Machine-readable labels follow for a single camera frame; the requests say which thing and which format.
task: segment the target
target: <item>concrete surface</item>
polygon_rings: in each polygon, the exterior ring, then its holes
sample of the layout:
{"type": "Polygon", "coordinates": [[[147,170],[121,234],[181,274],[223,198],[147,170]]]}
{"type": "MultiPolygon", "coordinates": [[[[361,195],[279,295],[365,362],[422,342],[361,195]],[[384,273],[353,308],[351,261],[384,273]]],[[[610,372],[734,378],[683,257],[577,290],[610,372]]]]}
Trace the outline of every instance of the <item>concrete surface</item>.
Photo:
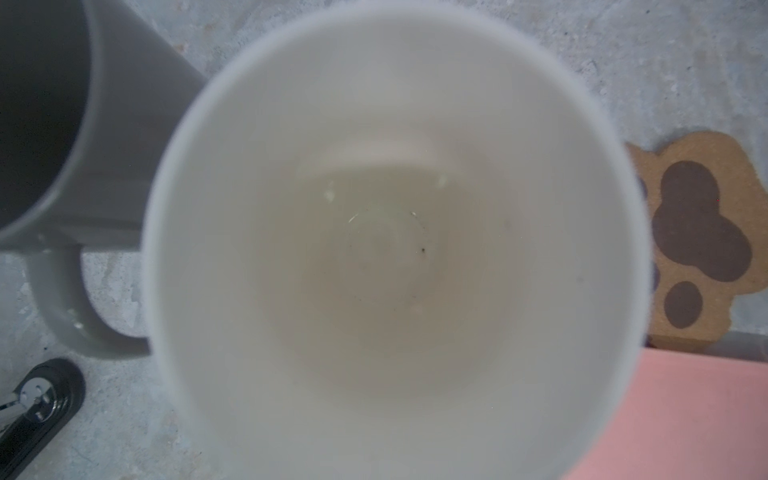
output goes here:
{"type": "MultiPolygon", "coordinates": [[[[130,0],[206,75],[244,45],[328,0],[130,0]]],[[[576,71],[628,141],[651,149],[711,128],[733,135],[768,182],[768,5],[744,0],[466,0],[535,37],[576,71]]],[[[87,253],[94,304],[145,333],[137,253],[87,253]]],[[[734,338],[768,334],[768,293],[737,299],[734,338]]],[[[22,262],[0,255],[0,386],[67,356],[84,371],[82,410],[20,480],[225,478],[179,425],[152,359],[105,362],[67,351],[45,328],[22,262]]]]}

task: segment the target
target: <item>cork coaster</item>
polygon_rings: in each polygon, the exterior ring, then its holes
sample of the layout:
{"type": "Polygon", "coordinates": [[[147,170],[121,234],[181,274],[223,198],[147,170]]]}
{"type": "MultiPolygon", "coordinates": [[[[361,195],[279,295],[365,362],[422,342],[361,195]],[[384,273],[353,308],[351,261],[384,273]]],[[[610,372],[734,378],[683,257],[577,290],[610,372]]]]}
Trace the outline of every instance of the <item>cork coaster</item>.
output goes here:
{"type": "Polygon", "coordinates": [[[768,194],[725,134],[688,134],[659,154],[627,148],[654,237],[650,343],[700,350],[730,328],[736,295],[768,287],[768,194]]]}

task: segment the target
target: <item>pink object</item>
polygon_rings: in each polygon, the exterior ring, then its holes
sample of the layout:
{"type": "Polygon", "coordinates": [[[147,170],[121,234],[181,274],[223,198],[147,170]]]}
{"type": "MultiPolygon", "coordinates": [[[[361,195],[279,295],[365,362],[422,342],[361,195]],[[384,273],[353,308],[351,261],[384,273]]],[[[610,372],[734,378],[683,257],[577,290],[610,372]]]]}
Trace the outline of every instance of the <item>pink object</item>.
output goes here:
{"type": "Polygon", "coordinates": [[[616,416],[564,480],[715,478],[768,478],[768,365],[646,349],[616,416]]]}

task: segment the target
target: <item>white mug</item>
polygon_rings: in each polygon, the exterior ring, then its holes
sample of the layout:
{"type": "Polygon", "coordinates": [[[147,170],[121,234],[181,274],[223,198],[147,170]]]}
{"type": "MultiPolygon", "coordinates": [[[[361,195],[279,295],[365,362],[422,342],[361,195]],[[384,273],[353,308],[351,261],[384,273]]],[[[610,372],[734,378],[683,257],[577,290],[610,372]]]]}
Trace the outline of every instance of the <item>white mug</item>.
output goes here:
{"type": "Polygon", "coordinates": [[[527,38],[332,8],[246,48],[176,130],[143,238],[155,358],[247,478],[556,478],[640,352],[644,211],[527,38]]]}

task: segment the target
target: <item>mug handle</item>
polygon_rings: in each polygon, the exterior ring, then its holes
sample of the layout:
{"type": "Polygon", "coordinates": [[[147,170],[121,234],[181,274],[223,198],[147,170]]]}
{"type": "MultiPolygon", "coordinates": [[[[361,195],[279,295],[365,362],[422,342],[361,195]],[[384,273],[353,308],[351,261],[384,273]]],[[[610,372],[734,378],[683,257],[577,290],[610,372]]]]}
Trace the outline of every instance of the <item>mug handle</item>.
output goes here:
{"type": "Polygon", "coordinates": [[[146,338],[116,332],[94,310],[83,284],[80,251],[73,246],[26,254],[29,285],[43,320],[62,343],[86,356],[149,355],[146,338]]]}

